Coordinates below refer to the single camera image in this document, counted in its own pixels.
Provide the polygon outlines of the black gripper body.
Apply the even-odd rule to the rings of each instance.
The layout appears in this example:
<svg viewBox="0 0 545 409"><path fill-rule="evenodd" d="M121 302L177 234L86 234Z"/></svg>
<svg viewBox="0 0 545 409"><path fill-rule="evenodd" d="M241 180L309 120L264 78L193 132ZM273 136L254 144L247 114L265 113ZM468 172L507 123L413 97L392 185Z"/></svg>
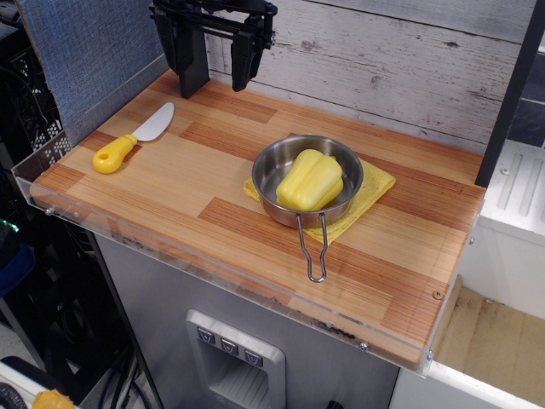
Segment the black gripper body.
<svg viewBox="0 0 545 409"><path fill-rule="evenodd" d="M249 33L261 47L275 44L273 18L278 8L268 1L153 1L149 9L156 25L162 15L175 27L231 40Z"/></svg>

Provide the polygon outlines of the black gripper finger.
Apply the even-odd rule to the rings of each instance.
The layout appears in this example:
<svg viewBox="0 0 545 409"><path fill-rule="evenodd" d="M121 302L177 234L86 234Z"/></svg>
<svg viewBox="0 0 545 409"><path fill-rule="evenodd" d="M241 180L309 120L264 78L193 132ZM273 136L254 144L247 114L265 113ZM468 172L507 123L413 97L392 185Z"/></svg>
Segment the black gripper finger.
<svg viewBox="0 0 545 409"><path fill-rule="evenodd" d="M179 72L180 67L177 48L177 25L165 10L161 8L154 8L153 12L153 19L157 27L159 41L162 45L168 65L174 72Z"/></svg>
<svg viewBox="0 0 545 409"><path fill-rule="evenodd" d="M264 41L260 35L250 32L239 32L233 37L231 44L232 89L242 91L258 72L264 49Z"/></svg>

